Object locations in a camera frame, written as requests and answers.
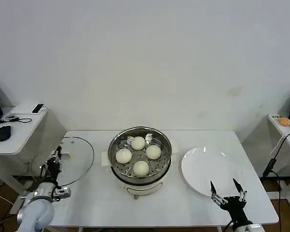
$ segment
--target orange ball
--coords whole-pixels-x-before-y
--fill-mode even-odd
[[[280,117],[279,119],[279,123],[285,127],[290,126],[290,120],[286,117]]]

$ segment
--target wall stain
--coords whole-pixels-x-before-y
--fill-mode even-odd
[[[226,92],[228,97],[238,97],[243,90],[242,86],[237,86],[233,88],[229,88],[228,91]]]
[[[207,111],[200,111],[197,116],[198,118],[204,118],[207,116]]]

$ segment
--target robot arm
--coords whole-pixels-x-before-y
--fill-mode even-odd
[[[231,221],[233,222],[232,229],[234,232],[265,232],[262,225],[253,224],[247,219],[243,210],[246,205],[247,191],[244,191],[242,186],[235,179],[233,179],[233,182],[240,194],[239,196],[220,197],[216,192],[214,184],[211,182],[211,199],[221,209],[229,212]]]
[[[34,192],[29,193],[18,211],[17,221],[20,224],[17,232],[40,232],[54,218],[55,210],[53,201],[71,196],[69,187],[60,187],[57,183],[58,174],[61,172],[61,147],[51,155],[46,164],[45,176]]]
[[[54,206],[47,200],[31,202],[22,212],[22,222],[17,232],[41,231],[53,220]]]

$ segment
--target wooden floor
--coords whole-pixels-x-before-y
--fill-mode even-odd
[[[267,191],[277,191],[278,186],[274,180],[266,180],[263,183],[265,189]],[[7,185],[0,186],[0,195],[12,202],[17,198],[17,194],[10,189]],[[276,211],[278,211],[278,200],[272,201]],[[11,205],[5,200],[0,198],[0,221],[1,218],[13,217],[4,223],[3,226],[0,226],[0,232],[14,232],[17,230],[17,221],[16,216],[10,215],[9,211],[11,209]],[[290,232],[290,207],[287,201],[281,201],[281,220],[282,220],[282,231]],[[279,224],[274,225],[264,225],[266,232],[279,232]],[[62,232],[77,232],[77,228],[58,228],[59,231]],[[98,229],[84,228],[85,232],[95,232]],[[104,229],[103,232],[217,232],[216,228],[115,228],[112,229]]]

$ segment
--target white bun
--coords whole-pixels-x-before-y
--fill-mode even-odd
[[[157,145],[151,145],[146,149],[146,155],[152,160],[156,160],[161,156],[161,149]]]
[[[132,153],[128,149],[120,149],[116,152],[116,160],[118,163],[128,163],[132,158]]]
[[[135,137],[132,139],[131,146],[134,150],[141,150],[145,147],[145,139],[143,137]]]
[[[149,173],[149,165],[145,161],[138,161],[133,166],[133,172],[137,177],[145,177]]]

